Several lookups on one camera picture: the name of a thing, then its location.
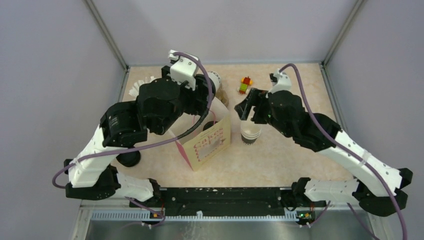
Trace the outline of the stack of paper cups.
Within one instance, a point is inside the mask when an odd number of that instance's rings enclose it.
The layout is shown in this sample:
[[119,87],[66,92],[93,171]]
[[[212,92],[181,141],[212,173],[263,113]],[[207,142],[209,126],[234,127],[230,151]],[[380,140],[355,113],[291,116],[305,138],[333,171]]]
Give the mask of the stack of paper cups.
[[240,122],[240,135],[241,140],[246,145],[252,145],[256,142],[262,132],[260,124],[255,124],[249,120],[242,120]]

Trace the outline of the brown cardboard cup carrier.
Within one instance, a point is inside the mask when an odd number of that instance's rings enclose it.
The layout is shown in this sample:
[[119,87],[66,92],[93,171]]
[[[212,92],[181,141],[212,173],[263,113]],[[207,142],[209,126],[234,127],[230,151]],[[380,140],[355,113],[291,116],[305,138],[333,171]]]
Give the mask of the brown cardboard cup carrier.
[[215,93],[215,97],[219,100],[219,101],[221,101],[221,103],[226,107],[226,108],[228,108],[229,107],[229,104],[230,104],[230,100],[229,100],[229,97],[228,97],[228,94],[227,94],[227,92],[222,88],[222,87],[220,87],[217,91],[216,91],[216,93]]

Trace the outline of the single white paper cup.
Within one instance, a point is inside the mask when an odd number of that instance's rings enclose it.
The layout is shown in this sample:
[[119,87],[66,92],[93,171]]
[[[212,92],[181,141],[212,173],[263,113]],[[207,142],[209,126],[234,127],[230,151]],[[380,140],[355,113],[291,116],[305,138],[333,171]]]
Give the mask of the single white paper cup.
[[211,82],[213,83],[213,92],[214,92],[214,95],[216,95],[216,93],[219,91],[219,89],[222,86],[222,79],[220,75],[215,71],[208,71],[207,75],[209,79],[211,80]]

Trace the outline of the kraft pink paper bag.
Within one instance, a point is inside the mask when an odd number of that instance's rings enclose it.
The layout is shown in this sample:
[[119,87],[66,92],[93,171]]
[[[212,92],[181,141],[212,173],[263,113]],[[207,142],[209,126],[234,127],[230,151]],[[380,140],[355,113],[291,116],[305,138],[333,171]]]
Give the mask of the kraft pink paper bag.
[[[207,122],[215,124],[203,131]],[[231,115],[221,101],[214,98],[205,120],[189,135],[176,140],[176,147],[192,171],[223,151],[231,143]]]

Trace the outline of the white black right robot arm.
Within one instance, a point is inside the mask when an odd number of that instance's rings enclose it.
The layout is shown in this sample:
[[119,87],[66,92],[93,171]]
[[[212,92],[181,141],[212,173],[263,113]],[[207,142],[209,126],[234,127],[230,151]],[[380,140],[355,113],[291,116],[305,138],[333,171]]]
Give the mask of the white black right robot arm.
[[281,90],[270,93],[253,88],[234,110],[242,121],[270,125],[303,148],[326,156],[349,171],[351,180],[302,177],[291,185],[294,202],[350,203],[379,217],[403,210],[412,182],[408,168],[392,168],[355,143],[340,125],[321,113],[309,114],[300,96]]

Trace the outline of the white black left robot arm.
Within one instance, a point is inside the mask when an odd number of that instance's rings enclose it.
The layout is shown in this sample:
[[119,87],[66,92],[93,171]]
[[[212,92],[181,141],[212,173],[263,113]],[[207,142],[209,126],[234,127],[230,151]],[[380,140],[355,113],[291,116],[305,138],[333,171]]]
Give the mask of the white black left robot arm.
[[112,105],[101,117],[86,147],[75,159],[64,162],[69,178],[67,198],[103,200],[124,197],[154,207],[160,202],[159,184],[151,178],[138,179],[120,173],[112,166],[117,160],[132,167],[141,160],[135,145],[146,142],[149,134],[163,135],[183,114],[199,116],[203,121],[210,109],[209,99],[221,87],[215,72],[192,76],[176,82],[166,73],[139,86],[135,100]]

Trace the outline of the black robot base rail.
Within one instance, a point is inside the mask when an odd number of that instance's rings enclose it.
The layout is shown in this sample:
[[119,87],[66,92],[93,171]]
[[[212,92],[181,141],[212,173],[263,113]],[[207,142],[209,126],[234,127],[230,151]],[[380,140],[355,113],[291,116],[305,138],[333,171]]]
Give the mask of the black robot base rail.
[[296,195],[288,187],[167,187],[160,188],[152,198],[137,203],[147,207],[170,207],[172,204],[261,203],[271,207],[324,207],[326,202],[311,201]]

